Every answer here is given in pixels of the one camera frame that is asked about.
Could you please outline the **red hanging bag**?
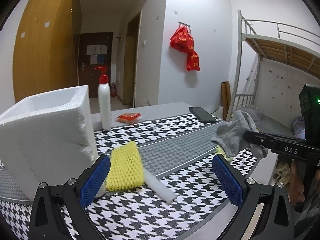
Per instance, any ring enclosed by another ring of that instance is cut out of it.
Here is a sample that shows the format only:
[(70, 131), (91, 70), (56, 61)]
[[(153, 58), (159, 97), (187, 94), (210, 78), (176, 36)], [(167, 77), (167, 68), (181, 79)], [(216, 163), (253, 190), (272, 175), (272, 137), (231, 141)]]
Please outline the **red hanging bag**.
[(194, 70), (200, 72), (200, 58), (194, 50), (194, 39), (191, 36), (188, 26), (179, 25), (172, 37), (170, 46), (187, 55), (186, 69), (188, 72)]

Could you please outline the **yellow foam net sleeve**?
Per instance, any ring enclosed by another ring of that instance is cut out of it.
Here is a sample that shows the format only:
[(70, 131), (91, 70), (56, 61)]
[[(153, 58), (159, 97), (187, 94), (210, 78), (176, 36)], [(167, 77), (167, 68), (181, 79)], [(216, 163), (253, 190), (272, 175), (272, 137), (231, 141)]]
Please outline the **yellow foam net sleeve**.
[(111, 168), (106, 177), (107, 191), (122, 191), (144, 184), (143, 163), (134, 141), (115, 148), (111, 153)]

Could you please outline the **wooden boards leaning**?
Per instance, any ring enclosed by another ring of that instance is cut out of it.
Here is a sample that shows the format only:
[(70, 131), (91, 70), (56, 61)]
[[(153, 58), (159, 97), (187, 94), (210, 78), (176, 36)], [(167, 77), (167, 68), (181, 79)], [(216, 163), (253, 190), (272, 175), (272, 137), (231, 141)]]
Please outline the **wooden boards leaning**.
[(221, 99), (223, 107), (223, 120), (226, 120), (230, 102), (231, 102), (231, 90), (228, 81), (221, 83)]

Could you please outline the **black smartphone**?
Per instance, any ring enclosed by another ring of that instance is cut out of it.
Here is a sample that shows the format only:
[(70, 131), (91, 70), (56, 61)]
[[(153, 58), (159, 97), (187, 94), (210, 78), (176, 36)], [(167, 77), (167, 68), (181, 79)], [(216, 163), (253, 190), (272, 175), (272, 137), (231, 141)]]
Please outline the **black smartphone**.
[(217, 120), (201, 107), (189, 107), (189, 111), (202, 123), (217, 123)]

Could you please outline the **wooden wardrobe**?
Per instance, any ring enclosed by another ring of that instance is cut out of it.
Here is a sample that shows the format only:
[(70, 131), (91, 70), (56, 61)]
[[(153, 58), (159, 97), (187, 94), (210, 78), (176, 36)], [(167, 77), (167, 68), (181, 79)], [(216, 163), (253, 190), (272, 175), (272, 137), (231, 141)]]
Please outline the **wooden wardrobe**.
[(78, 84), (80, 0), (29, 0), (12, 65), (15, 101)]

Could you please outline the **red snack packet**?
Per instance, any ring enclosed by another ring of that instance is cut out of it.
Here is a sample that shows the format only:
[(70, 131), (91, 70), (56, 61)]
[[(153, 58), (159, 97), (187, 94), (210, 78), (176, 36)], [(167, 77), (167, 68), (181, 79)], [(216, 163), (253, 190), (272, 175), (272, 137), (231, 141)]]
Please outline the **red snack packet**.
[(139, 122), (140, 119), (140, 113), (124, 113), (116, 118), (116, 122), (131, 125)]

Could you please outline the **red fire extinguisher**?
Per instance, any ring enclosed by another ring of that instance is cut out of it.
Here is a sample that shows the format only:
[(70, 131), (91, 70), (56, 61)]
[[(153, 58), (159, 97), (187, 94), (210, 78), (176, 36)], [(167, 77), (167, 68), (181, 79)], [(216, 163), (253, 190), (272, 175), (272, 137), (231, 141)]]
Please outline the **red fire extinguisher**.
[(111, 97), (116, 98), (117, 97), (117, 84), (116, 82), (113, 82), (111, 84)]

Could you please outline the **grey sock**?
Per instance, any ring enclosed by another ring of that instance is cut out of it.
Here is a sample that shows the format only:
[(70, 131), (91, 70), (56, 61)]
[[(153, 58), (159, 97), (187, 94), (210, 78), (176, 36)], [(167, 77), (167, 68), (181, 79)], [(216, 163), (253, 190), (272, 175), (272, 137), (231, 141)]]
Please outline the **grey sock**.
[(211, 141), (224, 150), (227, 158), (237, 156), (245, 148), (250, 149), (252, 155), (256, 158), (266, 158), (268, 150), (262, 146), (246, 142), (244, 140), (245, 132), (258, 133), (258, 130), (251, 116), (238, 110), (234, 113), (232, 121), (219, 124)]

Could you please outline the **metal bunk bed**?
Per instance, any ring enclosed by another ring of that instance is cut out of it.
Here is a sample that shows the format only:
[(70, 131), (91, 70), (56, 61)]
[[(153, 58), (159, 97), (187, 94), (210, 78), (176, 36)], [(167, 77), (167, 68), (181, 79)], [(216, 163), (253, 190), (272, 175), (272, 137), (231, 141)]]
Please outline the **metal bunk bed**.
[(293, 24), (236, 14), (236, 64), (227, 114), (258, 107), (257, 129), (294, 137), (304, 128), (299, 94), (319, 85), (319, 33)]

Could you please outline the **white styrofoam box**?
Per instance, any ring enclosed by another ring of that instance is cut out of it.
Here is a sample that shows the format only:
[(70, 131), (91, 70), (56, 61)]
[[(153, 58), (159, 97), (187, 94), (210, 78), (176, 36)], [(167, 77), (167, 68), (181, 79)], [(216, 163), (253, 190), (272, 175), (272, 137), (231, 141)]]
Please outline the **white styrofoam box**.
[(39, 183), (78, 178), (97, 158), (88, 86), (29, 96), (1, 114), (1, 161), (30, 200)]

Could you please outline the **grey pillow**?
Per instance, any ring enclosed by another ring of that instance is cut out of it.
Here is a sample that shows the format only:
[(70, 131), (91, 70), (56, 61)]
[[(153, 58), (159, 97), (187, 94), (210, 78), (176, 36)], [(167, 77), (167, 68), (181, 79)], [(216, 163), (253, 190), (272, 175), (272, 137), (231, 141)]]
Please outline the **grey pillow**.
[(240, 110), (250, 115), (254, 122), (259, 122), (264, 117), (262, 111), (255, 106), (242, 107)]

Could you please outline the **white pump bottle red cap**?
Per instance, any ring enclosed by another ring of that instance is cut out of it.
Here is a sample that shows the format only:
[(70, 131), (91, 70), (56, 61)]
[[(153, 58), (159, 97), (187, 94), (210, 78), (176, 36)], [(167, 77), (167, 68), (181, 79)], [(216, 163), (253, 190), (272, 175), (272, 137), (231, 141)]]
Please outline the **white pump bottle red cap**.
[(100, 70), (99, 86), (98, 86), (98, 101), (100, 108), (100, 118), (102, 128), (106, 131), (112, 128), (112, 113), (111, 113), (111, 89), (109, 85), (107, 68), (105, 66), (96, 67)]

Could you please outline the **white foam stick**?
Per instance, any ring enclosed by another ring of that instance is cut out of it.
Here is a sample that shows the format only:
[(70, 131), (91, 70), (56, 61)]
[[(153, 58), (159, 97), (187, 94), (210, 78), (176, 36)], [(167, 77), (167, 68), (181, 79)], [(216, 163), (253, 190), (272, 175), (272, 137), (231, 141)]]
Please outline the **white foam stick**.
[(153, 174), (151, 174), (146, 168), (143, 168), (144, 171), (144, 183), (152, 189), (159, 198), (165, 201), (168, 205), (177, 198), (177, 195), (165, 186), (160, 180), (158, 180)]

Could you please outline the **dark brown door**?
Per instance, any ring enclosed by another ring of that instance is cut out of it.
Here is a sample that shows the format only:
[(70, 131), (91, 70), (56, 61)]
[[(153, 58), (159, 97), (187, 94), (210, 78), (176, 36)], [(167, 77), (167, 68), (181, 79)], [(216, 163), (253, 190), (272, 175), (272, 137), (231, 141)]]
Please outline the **dark brown door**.
[(89, 97), (98, 97), (100, 67), (111, 79), (113, 33), (84, 33), (80, 35), (78, 52), (79, 85), (88, 85)]

